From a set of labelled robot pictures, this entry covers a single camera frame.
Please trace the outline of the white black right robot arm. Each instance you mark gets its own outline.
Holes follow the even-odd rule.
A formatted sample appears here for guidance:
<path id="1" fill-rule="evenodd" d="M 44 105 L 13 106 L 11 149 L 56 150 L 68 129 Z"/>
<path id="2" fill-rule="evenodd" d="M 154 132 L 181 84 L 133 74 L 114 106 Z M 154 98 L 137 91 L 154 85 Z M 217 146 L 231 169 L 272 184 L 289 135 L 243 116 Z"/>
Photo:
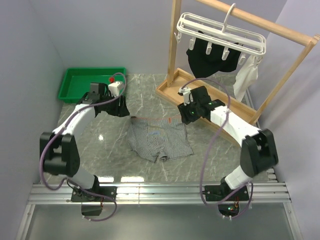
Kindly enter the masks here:
<path id="1" fill-rule="evenodd" d="M 221 100 L 212 100 L 205 86 L 181 87 L 178 94 L 183 96 L 178 109 L 184 124 L 207 119 L 225 130 L 241 147 L 239 166 L 221 183 L 220 194 L 224 199 L 233 199 L 241 185 L 278 164 L 274 136 L 269 129 L 262 130 L 249 124 Z"/>

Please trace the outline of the white clip hanger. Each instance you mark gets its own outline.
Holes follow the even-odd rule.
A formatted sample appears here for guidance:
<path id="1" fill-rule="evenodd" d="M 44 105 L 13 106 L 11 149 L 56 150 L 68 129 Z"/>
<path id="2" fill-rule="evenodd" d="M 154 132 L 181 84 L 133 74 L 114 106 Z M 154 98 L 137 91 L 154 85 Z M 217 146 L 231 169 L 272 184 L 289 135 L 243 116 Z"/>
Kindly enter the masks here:
<path id="1" fill-rule="evenodd" d="M 218 45 L 222 46 L 223 61 L 233 49 L 240 52 L 239 65 L 244 64 L 246 55 L 253 56 L 254 63 L 257 64 L 266 54 L 266 38 L 259 33 L 229 25 L 228 19 L 235 8 L 236 4 L 233 3 L 228 8 L 223 22 L 189 12 L 182 13 L 176 24 L 176 41 L 179 42 L 183 34 L 188 35 L 191 37 L 188 47 L 190 51 L 194 50 L 196 40 L 203 40 L 207 42 L 206 55 L 211 53 L 213 45 Z"/>

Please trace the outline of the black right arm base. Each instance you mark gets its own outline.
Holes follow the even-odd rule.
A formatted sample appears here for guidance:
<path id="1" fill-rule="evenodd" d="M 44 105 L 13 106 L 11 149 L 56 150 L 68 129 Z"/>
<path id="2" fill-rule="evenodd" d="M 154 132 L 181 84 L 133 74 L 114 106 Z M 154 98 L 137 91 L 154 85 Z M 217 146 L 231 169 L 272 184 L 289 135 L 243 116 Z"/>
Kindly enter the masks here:
<path id="1" fill-rule="evenodd" d="M 222 218 L 230 220 L 245 213 L 251 207 L 253 199 L 253 189 L 249 191 L 247 185 L 234 190 L 230 189 L 226 183 L 205 185 L 201 193 L 205 204 L 215 202 Z"/>

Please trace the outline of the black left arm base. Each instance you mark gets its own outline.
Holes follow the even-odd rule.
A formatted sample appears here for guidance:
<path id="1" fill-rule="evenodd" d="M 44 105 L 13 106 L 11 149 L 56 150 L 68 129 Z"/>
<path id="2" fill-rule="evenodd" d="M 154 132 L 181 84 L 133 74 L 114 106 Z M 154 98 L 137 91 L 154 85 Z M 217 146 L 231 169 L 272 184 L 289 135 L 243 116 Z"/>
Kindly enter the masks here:
<path id="1" fill-rule="evenodd" d="M 117 187 L 102 186 L 99 188 L 97 194 L 115 200 Z M 81 213 L 85 217 L 98 217 L 103 211 L 103 203 L 111 202 L 111 200 L 105 197 L 85 193 L 79 188 L 73 189 L 70 201 L 72 203 L 81 203 Z"/>

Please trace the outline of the striped grey boxer underwear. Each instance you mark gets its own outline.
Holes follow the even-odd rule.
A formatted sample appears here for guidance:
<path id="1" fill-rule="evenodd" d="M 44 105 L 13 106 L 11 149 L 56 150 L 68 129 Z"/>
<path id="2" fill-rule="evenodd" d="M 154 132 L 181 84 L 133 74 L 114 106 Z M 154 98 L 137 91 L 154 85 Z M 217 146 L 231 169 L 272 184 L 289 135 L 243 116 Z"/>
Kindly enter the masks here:
<path id="1" fill-rule="evenodd" d="M 139 157 L 152 163 L 157 160 L 172 161 L 194 154 L 185 124 L 178 117 L 153 119 L 132 116 L 127 142 Z"/>

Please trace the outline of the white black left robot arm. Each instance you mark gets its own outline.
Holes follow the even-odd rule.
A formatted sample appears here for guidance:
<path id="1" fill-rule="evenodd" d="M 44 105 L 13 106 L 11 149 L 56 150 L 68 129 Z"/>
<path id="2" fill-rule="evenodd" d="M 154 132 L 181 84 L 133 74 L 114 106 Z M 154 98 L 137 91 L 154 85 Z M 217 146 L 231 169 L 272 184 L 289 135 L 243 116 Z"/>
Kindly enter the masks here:
<path id="1" fill-rule="evenodd" d="M 69 117 L 53 131 L 41 134 L 39 175 L 49 190 L 56 191 L 59 187 L 50 186 L 45 173 L 61 176 L 63 182 L 68 181 L 81 189 L 89 201 L 100 197 L 98 177 L 81 167 L 77 140 L 86 126 L 102 112 L 120 118 L 129 116 L 124 96 L 126 86 L 123 81 L 110 84 L 92 82 Z"/>

